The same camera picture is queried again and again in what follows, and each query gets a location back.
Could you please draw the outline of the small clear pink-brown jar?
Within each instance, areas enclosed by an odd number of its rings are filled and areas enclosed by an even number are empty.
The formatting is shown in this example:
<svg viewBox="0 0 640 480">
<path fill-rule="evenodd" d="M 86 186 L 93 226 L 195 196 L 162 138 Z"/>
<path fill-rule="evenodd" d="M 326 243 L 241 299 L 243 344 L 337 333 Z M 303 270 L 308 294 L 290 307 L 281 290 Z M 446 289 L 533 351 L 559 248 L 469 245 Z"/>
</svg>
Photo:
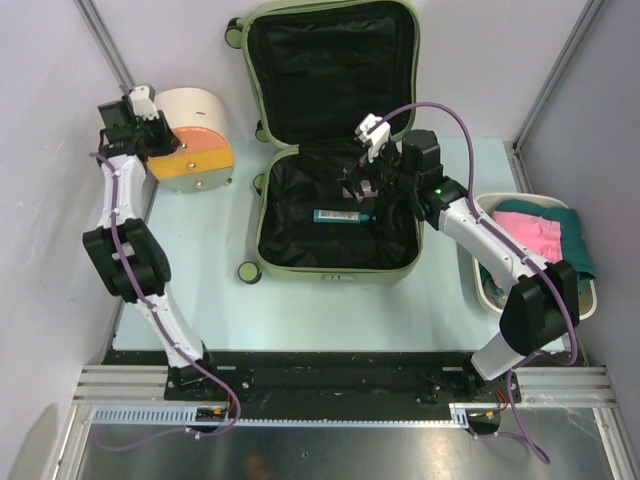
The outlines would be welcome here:
<svg viewBox="0 0 640 480">
<path fill-rule="evenodd" d="M 379 191 L 376 190 L 369 180 L 363 180 L 361 182 L 362 196 L 365 198 L 374 198 L 379 195 Z"/>
</svg>

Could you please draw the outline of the pink cloth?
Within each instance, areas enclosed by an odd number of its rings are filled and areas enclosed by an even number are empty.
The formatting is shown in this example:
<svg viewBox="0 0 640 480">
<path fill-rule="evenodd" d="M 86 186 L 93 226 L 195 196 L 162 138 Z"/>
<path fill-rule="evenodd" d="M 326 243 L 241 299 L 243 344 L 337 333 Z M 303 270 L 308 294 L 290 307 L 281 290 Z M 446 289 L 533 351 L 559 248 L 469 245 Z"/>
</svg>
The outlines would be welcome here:
<svg viewBox="0 0 640 480">
<path fill-rule="evenodd" d="M 519 212 L 495 211 L 493 220 L 531 252 L 556 263 L 563 259 L 558 221 Z"/>
</svg>

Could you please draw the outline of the green hard shell suitcase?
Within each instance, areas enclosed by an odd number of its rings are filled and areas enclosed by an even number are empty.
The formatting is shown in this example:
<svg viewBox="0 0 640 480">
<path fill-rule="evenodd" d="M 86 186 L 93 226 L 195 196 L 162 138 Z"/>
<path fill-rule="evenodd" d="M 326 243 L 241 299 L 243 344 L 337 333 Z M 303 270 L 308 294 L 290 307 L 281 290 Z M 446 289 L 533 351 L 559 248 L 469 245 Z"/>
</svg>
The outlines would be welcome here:
<svg viewBox="0 0 640 480">
<path fill-rule="evenodd" d="M 418 15 L 407 1 L 272 1 L 231 19 L 276 154 L 253 181 L 260 197 L 252 265 L 285 280 L 395 283 L 414 268 L 423 229 L 401 192 L 355 200 L 338 183 L 362 152 L 355 129 L 416 97 Z M 315 209 L 376 216 L 314 223 Z"/>
</svg>

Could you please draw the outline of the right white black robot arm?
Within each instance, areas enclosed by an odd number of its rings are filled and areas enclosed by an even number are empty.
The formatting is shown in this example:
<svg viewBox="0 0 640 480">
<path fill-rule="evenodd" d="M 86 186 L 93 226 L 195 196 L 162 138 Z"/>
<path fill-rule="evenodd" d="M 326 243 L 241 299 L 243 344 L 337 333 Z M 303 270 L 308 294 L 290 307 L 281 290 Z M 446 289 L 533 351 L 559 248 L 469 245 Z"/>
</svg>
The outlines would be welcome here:
<svg viewBox="0 0 640 480">
<path fill-rule="evenodd" d="M 396 143 L 382 123 L 357 127 L 355 139 L 362 152 L 344 170 L 345 189 L 357 196 L 368 180 L 377 191 L 388 187 L 405 194 L 418 221 L 463 247 L 508 295 L 498 332 L 464 367 L 463 393 L 473 401 L 486 400 L 499 377 L 544 355 L 546 346 L 562 336 L 571 346 L 568 361 L 575 362 L 580 318 L 574 267 L 532 252 L 478 206 L 470 189 L 445 175 L 434 132 L 411 130 Z"/>
</svg>

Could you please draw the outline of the round cream drawer cabinet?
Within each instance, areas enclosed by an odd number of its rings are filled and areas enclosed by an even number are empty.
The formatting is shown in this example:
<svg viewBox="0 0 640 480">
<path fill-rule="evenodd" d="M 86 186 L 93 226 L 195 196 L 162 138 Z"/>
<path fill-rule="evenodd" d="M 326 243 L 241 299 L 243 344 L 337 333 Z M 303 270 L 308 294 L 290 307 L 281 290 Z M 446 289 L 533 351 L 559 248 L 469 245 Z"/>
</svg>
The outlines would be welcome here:
<svg viewBox="0 0 640 480">
<path fill-rule="evenodd" d="M 179 193 L 230 184 L 234 155 L 221 100 L 206 90 L 182 87 L 157 94 L 155 105 L 180 141 L 175 152 L 148 160 L 158 182 Z"/>
</svg>

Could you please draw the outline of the dark teal cloth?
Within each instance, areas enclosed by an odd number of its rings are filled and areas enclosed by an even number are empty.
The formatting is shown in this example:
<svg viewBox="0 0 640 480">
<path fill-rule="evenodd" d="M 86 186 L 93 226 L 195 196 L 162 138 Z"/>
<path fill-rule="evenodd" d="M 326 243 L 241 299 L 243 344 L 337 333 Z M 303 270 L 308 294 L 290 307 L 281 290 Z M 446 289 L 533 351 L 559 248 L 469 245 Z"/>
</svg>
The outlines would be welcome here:
<svg viewBox="0 0 640 480">
<path fill-rule="evenodd" d="M 507 199 L 496 206 L 491 217 L 495 211 L 525 213 L 560 222 L 562 227 L 562 260 L 568 261 L 576 270 L 578 294 L 581 294 L 587 284 L 596 278 L 595 267 L 591 261 L 583 238 L 580 219 L 575 210 L 544 207 L 525 200 Z"/>
</svg>

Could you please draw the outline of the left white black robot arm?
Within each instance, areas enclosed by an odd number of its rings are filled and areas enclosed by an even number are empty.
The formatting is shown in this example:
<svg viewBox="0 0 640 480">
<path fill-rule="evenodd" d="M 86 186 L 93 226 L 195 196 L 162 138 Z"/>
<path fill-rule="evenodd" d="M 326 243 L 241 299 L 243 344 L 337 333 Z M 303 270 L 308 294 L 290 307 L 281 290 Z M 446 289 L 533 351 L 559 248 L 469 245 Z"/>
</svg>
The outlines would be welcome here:
<svg viewBox="0 0 640 480">
<path fill-rule="evenodd" d="M 136 307 L 160 339 L 168 363 L 165 399 L 207 400 L 219 392 L 221 376 L 209 368 L 204 342 L 171 293 L 168 257 L 142 217 L 147 160 L 181 144 L 154 97 L 151 86 L 138 85 L 98 108 L 104 127 L 92 156 L 104 179 L 103 209 L 82 244 L 107 291 Z"/>
</svg>

